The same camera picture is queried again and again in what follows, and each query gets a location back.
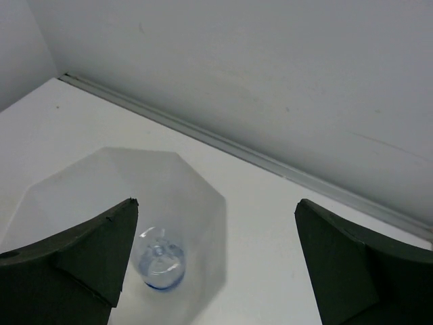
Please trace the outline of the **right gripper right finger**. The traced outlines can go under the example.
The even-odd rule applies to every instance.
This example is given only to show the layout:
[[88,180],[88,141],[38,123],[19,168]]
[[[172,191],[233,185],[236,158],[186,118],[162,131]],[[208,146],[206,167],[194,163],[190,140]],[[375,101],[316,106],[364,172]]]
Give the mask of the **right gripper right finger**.
[[307,199],[294,214],[323,324],[432,323],[432,251]]

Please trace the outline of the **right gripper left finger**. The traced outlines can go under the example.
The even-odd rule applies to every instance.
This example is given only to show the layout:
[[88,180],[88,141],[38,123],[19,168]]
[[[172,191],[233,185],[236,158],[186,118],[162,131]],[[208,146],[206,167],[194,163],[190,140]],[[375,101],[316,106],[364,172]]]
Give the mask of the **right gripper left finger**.
[[2,324],[107,324],[137,227],[128,198],[102,214],[1,254]]

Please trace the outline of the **blue label plastic bottle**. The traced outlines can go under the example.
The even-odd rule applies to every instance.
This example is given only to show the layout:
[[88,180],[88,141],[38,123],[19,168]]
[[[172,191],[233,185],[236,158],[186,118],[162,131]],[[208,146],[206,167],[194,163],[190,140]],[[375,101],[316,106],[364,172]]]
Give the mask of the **blue label plastic bottle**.
[[157,291],[175,289],[185,275],[184,251],[161,227],[150,227],[138,233],[131,260],[144,283]]

